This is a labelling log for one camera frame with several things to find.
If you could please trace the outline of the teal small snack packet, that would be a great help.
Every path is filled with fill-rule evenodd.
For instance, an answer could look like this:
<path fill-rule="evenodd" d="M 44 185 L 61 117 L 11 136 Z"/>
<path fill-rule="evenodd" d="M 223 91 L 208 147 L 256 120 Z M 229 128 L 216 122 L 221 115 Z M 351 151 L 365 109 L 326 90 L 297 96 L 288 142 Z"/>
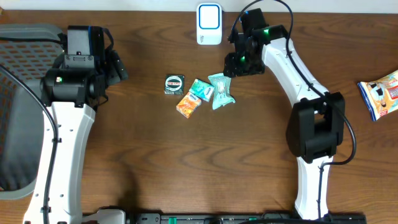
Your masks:
<path fill-rule="evenodd" d="M 208 77 L 211 84 L 214 86 L 213 95 L 213 110 L 229 103 L 235 103 L 235 99 L 230 95 L 231 78 L 224 76 L 222 73 L 210 75 Z"/>

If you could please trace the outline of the teal gum box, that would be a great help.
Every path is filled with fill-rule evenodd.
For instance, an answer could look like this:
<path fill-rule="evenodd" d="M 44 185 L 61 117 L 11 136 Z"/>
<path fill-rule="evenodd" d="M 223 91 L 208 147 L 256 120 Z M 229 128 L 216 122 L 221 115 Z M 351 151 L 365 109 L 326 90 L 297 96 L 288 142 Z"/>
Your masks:
<path fill-rule="evenodd" d="M 212 94 L 214 93 L 214 90 L 215 88 L 213 85 L 203 82 L 199 79 L 195 79 L 195 81 L 193 82 L 192 86 L 189 89 L 189 92 L 193 93 L 200 99 L 209 102 Z"/>

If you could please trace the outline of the round black white container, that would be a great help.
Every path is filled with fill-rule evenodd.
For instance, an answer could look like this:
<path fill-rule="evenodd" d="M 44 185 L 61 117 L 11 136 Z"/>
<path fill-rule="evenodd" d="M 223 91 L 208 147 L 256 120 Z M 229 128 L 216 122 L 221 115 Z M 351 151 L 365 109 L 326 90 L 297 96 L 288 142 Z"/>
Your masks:
<path fill-rule="evenodd" d="M 166 95 L 182 95 L 184 83 L 184 75 L 166 75 L 164 93 Z"/>

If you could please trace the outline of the orange snack packet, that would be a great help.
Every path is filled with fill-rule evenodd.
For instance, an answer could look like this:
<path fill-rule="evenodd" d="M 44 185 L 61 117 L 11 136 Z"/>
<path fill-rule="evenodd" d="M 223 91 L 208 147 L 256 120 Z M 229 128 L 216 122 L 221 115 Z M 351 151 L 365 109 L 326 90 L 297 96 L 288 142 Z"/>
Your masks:
<path fill-rule="evenodd" d="M 200 105 L 201 99 L 193 93 L 188 92 L 177 104 L 176 110 L 184 117 L 189 118 Z"/>

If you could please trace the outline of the cream snack bag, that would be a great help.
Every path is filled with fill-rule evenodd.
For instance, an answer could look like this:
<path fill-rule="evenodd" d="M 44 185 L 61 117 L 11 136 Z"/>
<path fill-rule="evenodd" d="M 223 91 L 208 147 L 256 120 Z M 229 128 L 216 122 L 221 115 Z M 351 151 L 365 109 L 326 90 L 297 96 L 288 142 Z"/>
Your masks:
<path fill-rule="evenodd" d="M 397 71 L 358 87 L 373 121 L 397 111 Z"/>

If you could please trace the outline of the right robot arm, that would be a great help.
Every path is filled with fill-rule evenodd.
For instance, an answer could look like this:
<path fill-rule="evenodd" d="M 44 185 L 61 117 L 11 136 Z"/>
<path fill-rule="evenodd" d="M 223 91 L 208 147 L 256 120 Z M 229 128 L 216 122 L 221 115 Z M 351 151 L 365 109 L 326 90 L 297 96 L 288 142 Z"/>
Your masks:
<path fill-rule="evenodd" d="M 286 140 L 298 164 L 295 211 L 304 220 L 324 220 L 328 207 L 322 186 L 328 182 L 326 164 L 343 140 L 344 98 L 310 73 L 283 25 L 270 26 L 260 9 L 243 12 L 237 21 L 243 30 L 233 30 L 228 38 L 235 51 L 225 57 L 223 73 L 234 78 L 269 69 L 274 74 L 292 106 Z"/>

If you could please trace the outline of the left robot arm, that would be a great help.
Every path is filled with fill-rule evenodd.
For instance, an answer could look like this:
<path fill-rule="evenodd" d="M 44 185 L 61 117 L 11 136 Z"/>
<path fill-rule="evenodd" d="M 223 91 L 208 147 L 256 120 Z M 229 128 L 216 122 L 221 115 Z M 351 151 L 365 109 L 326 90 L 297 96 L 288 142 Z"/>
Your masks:
<path fill-rule="evenodd" d="M 69 26 L 64 53 L 40 80 L 44 135 L 34 194 L 24 223 L 126 223 L 127 213 L 112 206 L 84 215 L 81 180 L 88 136 L 106 89 L 128 74 L 112 35 L 98 26 Z"/>

